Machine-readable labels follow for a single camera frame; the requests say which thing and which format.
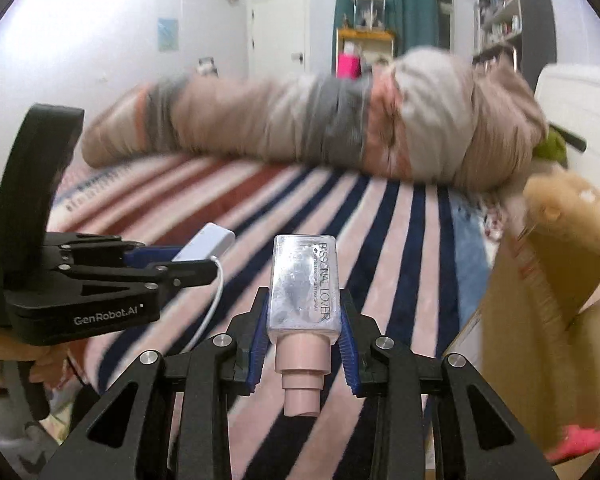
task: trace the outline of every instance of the striped comforter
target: striped comforter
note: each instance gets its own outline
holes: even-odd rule
[[[490,271],[477,214],[446,187],[251,160],[172,155],[100,172],[76,162],[49,230],[184,244],[210,221],[233,230],[237,242],[222,258],[226,285],[206,335],[222,332],[269,284],[276,234],[336,237],[340,285],[357,308],[428,356],[440,356],[471,316]],[[184,290],[160,321],[92,338],[86,375],[103,391],[145,349],[181,351],[214,293],[214,285]],[[337,350],[332,360],[320,416],[285,418],[280,376],[267,356],[256,392],[228,415],[234,479],[368,478],[375,405],[350,394]]]

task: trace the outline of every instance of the pink bottle cap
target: pink bottle cap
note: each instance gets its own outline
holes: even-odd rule
[[[331,345],[312,332],[284,335],[276,342],[276,371],[285,389],[285,416],[317,416],[324,376],[331,372]]]

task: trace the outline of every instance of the clear plastic bottle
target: clear plastic bottle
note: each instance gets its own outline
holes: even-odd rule
[[[341,326],[335,238],[277,236],[267,331],[276,345],[286,416],[320,412],[324,376],[331,372],[330,346]]]

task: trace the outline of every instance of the pink object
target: pink object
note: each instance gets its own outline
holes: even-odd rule
[[[564,430],[564,440],[545,456],[549,463],[558,464],[600,449],[600,430],[587,430],[570,425]]]
[[[331,343],[312,332],[280,336],[276,371],[285,389],[285,416],[317,416],[324,376],[331,372]]]
[[[338,71],[340,79],[356,79],[360,76],[360,58],[351,54],[338,54]]]

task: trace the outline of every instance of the window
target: window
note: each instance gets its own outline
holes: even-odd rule
[[[440,48],[454,47],[454,0],[438,0],[438,35]]]

